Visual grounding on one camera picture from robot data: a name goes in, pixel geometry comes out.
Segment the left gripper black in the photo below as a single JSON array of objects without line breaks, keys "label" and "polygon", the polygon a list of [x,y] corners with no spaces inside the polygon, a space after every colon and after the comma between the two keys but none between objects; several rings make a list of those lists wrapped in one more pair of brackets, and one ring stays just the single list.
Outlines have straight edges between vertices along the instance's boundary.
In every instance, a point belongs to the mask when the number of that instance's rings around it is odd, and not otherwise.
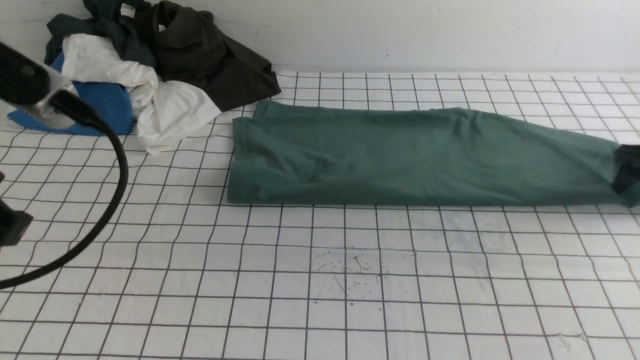
[{"label": "left gripper black", "polygon": [[0,247],[16,246],[33,219],[32,215],[23,210],[14,210],[0,199]]}]

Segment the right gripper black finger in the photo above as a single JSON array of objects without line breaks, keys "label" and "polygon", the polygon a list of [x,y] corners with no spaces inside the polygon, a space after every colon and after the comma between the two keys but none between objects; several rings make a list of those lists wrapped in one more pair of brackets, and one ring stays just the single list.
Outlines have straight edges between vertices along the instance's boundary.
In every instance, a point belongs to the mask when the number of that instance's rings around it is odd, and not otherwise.
[{"label": "right gripper black finger", "polygon": [[611,187],[616,194],[622,194],[640,180],[640,146],[620,145],[614,158],[617,174]]}]

